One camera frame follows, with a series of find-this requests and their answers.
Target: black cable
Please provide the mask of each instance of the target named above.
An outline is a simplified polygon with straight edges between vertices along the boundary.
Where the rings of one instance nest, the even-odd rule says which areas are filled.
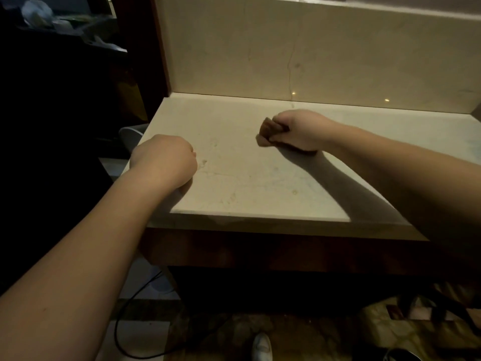
[[[169,353],[172,353],[172,352],[175,352],[175,351],[178,351],[178,350],[181,350],[181,349],[184,349],[184,348],[187,348],[188,346],[191,346],[191,345],[194,345],[196,343],[199,343],[201,342],[202,340],[206,339],[208,336],[210,336],[211,334],[217,332],[220,327],[222,327],[230,318],[230,316],[228,316],[222,323],[220,323],[220,325],[212,330],[207,330],[206,332],[204,332],[203,334],[197,334],[197,335],[194,335],[191,339],[188,339],[187,341],[181,343],[180,345],[178,346],[175,346],[173,347],[172,349],[170,349],[169,351],[165,351],[165,352],[162,352],[162,353],[159,353],[157,355],[152,355],[152,356],[133,356],[131,354],[129,354],[129,352],[125,351],[122,346],[120,346],[120,343],[119,343],[119,340],[118,340],[118,337],[117,337],[117,328],[118,328],[118,325],[119,325],[119,322],[120,322],[120,318],[122,318],[123,314],[125,313],[125,310],[127,309],[127,307],[129,306],[130,302],[132,300],[135,299],[135,297],[143,290],[145,289],[151,282],[157,280],[160,275],[162,275],[162,271],[159,271],[159,273],[157,273],[152,279],[150,279],[149,281],[147,281],[147,283],[145,285],[143,285],[139,290],[137,290],[137,292],[132,296],[130,297],[129,300],[127,300],[125,302],[125,304],[123,304],[123,306],[120,308],[119,312],[117,313],[117,318],[115,320],[115,328],[113,329],[113,340],[115,342],[115,346],[117,347],[117,349],[119,350],[119,352],[126,356],[126,357],[129,357],[129,358],[133,358],[133,359],[151,359],[151,358],[155,358],[155,357],[160,357],[160,356],[164,356],[164,355],[167,355]]]

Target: brown sponge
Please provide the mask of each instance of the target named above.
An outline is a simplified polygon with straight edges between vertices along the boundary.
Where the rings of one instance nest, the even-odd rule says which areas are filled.
[[[309,155],[315,155],[317,153],[317,151],[303,151],[290,144],[269,141],[269,138],[272,137],[273,135],[283,133],[283,132],[288,132],[288,131],[289,131],[289,127],[276,123],[269,118],[265,118],[261,124],[261,128],[259,129],[259,134],[257,134],[256,136],[257,144],[259,145],[259,147],[276,146],[276,147],[289,148],[290,150],[303,153],[303,154],[309,154]]]

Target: shoe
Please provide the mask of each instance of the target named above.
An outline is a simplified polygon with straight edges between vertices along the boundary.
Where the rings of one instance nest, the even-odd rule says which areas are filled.
[[[259,333],[254,338],[252,361],[272,361],[272,347],[267,334]]]

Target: fist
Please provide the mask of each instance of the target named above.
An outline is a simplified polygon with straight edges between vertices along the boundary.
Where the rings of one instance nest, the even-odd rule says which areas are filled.
[[[173,191],[187,183],[197,171],[194,148],[181,137],[157,134],[136,146],[130,170]]]
[[[289,127],[289,131],[275,134],[269,141],[290,144],[303,151],[325,150],[333,130],[341,125],[310,110],[287,110],[272,120]]]

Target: white countertop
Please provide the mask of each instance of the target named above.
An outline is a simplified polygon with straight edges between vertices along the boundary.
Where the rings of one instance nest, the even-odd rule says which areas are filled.
[[[258,147],[263,119],[288,109],[481,163],[481,124],[470,115],[173,93],[141,142],[182,136],[194,146],[199,171],[149,226],[425,240],[337,158]]]

